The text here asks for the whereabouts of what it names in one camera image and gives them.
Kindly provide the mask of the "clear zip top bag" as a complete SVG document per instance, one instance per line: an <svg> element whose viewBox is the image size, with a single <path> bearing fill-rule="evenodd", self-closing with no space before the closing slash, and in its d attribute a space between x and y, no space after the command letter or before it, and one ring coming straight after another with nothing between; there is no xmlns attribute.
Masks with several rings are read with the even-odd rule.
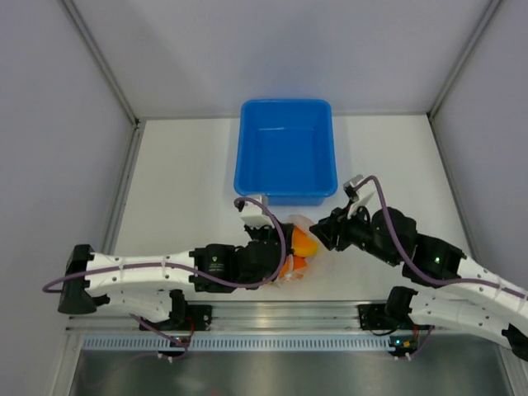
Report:
<svg viewBox="0 0 528 396"><path fill-rule="evenodd" d="M308 283L329 275L335 260L309 230L314 222L300 214L291 214L288 220L294 225L291 237L293 253L286 257L279 275L270 285L287 287L290 283Z"/></svg>

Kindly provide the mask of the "yellow fake fruit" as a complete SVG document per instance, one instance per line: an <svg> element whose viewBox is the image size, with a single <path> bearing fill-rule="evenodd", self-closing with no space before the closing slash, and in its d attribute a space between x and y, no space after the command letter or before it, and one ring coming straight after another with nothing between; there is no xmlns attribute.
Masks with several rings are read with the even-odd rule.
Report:
<svg viewBox="0 0 528 396"><path fill-rule="evenodd" d="M297 257L313 257L318 252L318 244L308 234L300 229L294 228L291 236L291 249Z"/></svg>

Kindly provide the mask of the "orange fake fruit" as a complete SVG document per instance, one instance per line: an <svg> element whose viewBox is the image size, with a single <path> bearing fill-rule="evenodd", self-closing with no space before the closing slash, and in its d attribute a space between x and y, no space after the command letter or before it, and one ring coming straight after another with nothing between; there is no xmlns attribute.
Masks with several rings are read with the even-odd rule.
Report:
<svg viewBox="0 0 528 396"><path fill-rule="evenodd" d="M304 277L308 264L303 257L290 255L286 258L277 280L280 282L298 281Z"/></svg>

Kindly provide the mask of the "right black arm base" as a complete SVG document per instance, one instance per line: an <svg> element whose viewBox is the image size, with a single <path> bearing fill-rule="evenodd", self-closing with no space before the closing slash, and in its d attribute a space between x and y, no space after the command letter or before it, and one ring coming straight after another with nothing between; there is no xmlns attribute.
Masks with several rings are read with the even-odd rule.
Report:
<svg viewBox="0 0 528 396"><path fill-rule="evenodd" d="M366 331L389 332L399 329L397 319L391 318L384 310L384 304L360 304L357 306L360 328Z"/></svg>

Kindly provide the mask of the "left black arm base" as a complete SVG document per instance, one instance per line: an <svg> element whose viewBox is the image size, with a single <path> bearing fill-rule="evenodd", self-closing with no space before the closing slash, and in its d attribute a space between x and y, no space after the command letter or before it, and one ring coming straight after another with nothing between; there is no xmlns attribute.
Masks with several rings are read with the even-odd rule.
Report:
<svg viewBox="0 0 528 396"><path fill-rule="evenodd" d="M165 324L168 331L205 331L212 319L213 307L208 304L185 304L173 308Z"/></svg>

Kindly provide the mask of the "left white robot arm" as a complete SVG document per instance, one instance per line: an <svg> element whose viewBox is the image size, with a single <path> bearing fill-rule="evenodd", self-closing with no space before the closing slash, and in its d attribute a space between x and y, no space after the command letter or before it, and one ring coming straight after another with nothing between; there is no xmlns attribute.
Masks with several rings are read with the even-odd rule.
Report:
<svg viewBox="0 0 528 396"><path fill-rule="evenodd" d="M245 231L250 239L244 246L211 243L163 257L108 256L77 245L60 282L58 311L83 315L103 307L178 329L186 320L185 292L256 290L278 277L276 269L293 252L293 224Z"/></svg>

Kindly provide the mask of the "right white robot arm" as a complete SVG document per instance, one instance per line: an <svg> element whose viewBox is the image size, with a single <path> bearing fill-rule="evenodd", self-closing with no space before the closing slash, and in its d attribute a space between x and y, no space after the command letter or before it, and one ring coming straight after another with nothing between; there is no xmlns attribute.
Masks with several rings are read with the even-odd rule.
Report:
<svg viewBox="0 0 528 396"><path fill-rule="evenodd" d="M384 305L396 328L448 328L488 339L527 358L527 292L483 268L461 249L420 234L414 219L388 208L355 214L336 208L310 228L328 250L354 246L401 266L412 286L395 286Z"/></svg>

